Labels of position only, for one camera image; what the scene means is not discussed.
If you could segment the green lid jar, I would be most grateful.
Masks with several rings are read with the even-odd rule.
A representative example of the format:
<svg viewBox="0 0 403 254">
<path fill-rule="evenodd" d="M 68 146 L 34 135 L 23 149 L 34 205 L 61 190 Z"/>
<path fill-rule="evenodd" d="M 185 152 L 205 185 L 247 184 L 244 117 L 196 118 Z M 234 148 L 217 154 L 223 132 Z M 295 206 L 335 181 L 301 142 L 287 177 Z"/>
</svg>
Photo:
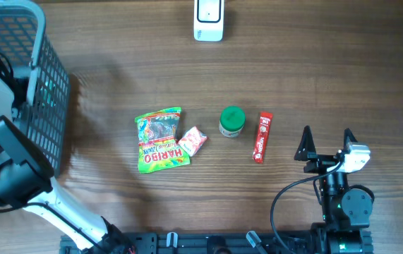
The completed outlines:
<svg viewBox="0 0 403 254">
<path fill-rule="evenodd" d="M 219 118 L 219 131 L 227 138 L 235 138 L 242 131 L 246 122 L 246 115 L 238 106 L 229 106 L 223 109 Z"/>
</svg>

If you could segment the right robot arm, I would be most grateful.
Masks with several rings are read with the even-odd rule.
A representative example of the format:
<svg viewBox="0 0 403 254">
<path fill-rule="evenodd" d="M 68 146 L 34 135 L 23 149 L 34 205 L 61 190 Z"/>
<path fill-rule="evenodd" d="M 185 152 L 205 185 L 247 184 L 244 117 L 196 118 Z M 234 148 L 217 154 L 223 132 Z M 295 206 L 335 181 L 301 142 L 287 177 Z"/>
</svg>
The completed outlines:
<svg viewBox="0 0 403 254">
<path fill-rule="evenodd" d="M 364 229 L 370 226 L 375 196 L 362 185 L 349 185 L 347 176 L 364 168 L 370 148 L 344 130 L 344 145 L 335 155 L 316 152 L 311 128 L 305 126 L 294 155 L 305 162 L 303 171 L 315 174 L 315 194 L 322 207 L 323 222 L 309 230 L 307 253 L 372 253 L 372 240 Z"/>
</svg>

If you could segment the red white small carton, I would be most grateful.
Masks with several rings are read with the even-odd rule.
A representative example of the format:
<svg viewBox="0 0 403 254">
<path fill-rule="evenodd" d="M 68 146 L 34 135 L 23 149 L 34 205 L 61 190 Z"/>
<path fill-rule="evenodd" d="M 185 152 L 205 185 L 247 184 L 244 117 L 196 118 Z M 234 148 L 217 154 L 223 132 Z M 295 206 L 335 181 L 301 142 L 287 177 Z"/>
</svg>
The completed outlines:
<svg viewBox="0 0 403 254">
<path fill-rule="evenodd" d="M 206 134 L 201 132 L 196 126 L 186 131 L 184 136 L 178 141 L 178 145 L 190 156 L 195 155 L 207 140 Z"/>
</svg>

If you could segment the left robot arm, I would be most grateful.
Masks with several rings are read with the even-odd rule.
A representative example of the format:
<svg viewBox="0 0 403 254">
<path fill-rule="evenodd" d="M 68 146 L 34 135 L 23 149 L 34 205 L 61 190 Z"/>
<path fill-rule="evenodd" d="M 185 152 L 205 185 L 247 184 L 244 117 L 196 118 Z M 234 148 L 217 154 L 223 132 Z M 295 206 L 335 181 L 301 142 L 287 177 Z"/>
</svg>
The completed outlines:
<svg viewBox="0 0 403 254">
<path fill-rule="evenodd" d="M 73 199 L 43 152 L 13 123 L 26 89 L 0 53 L 0 214 L 25 210 L 64 232 L 82 253 L 133 253 L 131 241 L 104 217 Z"/>
</svg>

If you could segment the small red item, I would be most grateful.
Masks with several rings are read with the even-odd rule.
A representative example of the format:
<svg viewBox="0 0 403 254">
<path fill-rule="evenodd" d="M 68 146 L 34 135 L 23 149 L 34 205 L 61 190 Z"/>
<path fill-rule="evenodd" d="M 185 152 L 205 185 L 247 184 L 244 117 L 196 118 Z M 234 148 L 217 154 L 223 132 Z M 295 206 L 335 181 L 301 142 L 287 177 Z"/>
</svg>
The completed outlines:
<svg viewBox="0 0 403 254">
<path fill-rule="evenodd" d="M 272 118 L 273 114 L 270 112 L 262 111 L 260 113 L 258 132 L 253 149 L 253 160 L 255 163 L 263 163 Z"/>
</svg>

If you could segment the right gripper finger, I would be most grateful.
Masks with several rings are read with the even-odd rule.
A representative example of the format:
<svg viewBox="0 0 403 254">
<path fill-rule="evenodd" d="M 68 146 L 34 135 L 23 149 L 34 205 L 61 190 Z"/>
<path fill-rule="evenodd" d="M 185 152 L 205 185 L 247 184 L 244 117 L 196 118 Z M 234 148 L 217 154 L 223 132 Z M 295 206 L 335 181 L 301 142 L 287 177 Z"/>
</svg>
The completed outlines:
<svg viewBox="0 0 403 254">
<path fill-rule="evenodd" d="M 301 137 L 301 142 L 294 155 L 294 160 L 307 162 L 317 158 L 315 144 L 310 126 L 305 126 Z"/>
<path fill-rule="evenodd" d="M 354 137 L 350 128 L 344 130 L 344 148 L 350 148 L 352 145 L 357 144 L 357 139 Z"/>
</svg>

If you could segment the Haribo gummy candy bag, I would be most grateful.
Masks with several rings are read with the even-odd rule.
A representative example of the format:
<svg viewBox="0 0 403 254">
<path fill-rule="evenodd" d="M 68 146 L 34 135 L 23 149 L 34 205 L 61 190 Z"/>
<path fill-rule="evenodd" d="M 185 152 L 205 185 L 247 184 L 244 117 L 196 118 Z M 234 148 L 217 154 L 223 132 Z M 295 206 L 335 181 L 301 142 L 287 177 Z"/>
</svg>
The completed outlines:
<svg viewBox="0 0 403 254">
<path fill-rule="evenodd" d="M 172 107 L 135 117 L 140 174 L 191 163 L 188 153 L 176 141 L 181 112 L 181 107 Z"/>
</svg>

